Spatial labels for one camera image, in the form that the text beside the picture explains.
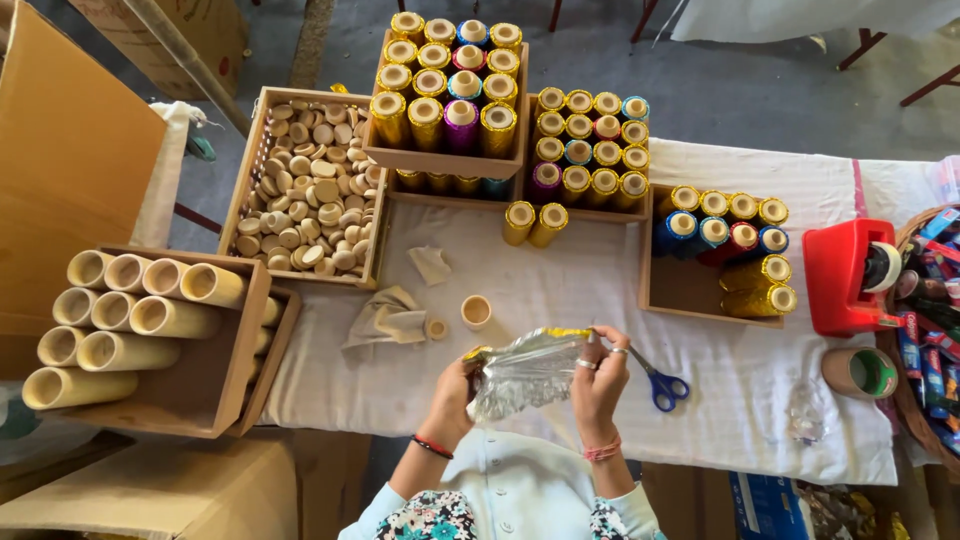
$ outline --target red tape dispenser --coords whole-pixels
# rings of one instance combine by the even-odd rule
[[[853,337],[902,326],[883,308],[900,275],[900,252],[889,221],[861,217],[804,233],[804,270],[813,330]]]

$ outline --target hand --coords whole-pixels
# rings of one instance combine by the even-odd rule
[[[473,428],[473,421],[467,416],[467,404],[472,393],[470,376],[479,366],[478,362],[465,363],[460,358],[446,366],[437,379],[430,413],[417,430],[419,436],[453,452],[460,439]]]
[[[630,348],[630,338],[616,329],[595,326],[593,330],[606,337],[615,349]],[[573,416],[577,421],[580,440],[586,448],[605,447],[616,439],[613,412],[630,379],[627,356],[623,353],[611,353],[606,347],[601,349],[603,352],[598,358],[584,358],[597,364],[597,369],[578,365],[570,386]]]

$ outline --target light blue shirt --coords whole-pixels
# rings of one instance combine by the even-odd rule
[[[480,540],[590,538],[593,478],[582,456],[516,433],[474,429],[457,446],[439,490],[460,491]],[[406,501],[385,484],[340,540],[373,540]],[[610,500],[631,540],[664,538],[643,487]]]

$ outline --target purple foil wrapped tube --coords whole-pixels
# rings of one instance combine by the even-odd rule
[[[541,179],[540,172],[541,167],[550,167],[556,170],[554,174],[555,181],[553,184],[545,184]],[[530,189],[530,200],[535,205],[545,205],[553,201],[556,198],[557,190],[561,185],[564,184],[564,171],[561,170],[557,163],[553,161],[541,161],[537,163],[537,166],[534,167],[534,173],[530,177],[529,189]]]
[[[450,122],[448,113],[453,104],[463,102],[473,107],[473,121],[466,126],[458,126]],[[477,134],[479,133],[480,110],[470,101],[454,100],[444,107],[444,134],[446,136],[446,145],[451,154],[460,156],[469,156],[476,154],[479,145],[477,144]]]

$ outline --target wicker basket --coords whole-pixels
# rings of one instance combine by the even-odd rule
[[[946,205],[936,209],[929,209],[913,219],[897,231],[897,248],[902,250],[907,241],[924,225],[930,221],[943,209],[954,205]],[[887,312],[894,312],[893,295],[887,295]],[[878,331],[876,333],[876,347],[886,353],[894,360],[897,366],[897,372],[900,376],[900,384],[894,392],[894,403],[897,406],[897,412],[901,420],[906,424],[910,434],[924,447],[924,449],[936,459],[939,459],[952,473],[960,474],[960,456],[954,454],[945,447],[937,435],[934,434],[930,426],[927,425],[924,412],[917,404],[917,399],[913,395],[913,389],[907,381],[906,372],[903,370],[903,361],[900,359],[900,347],[897,342],[897,333],[895,331]]]

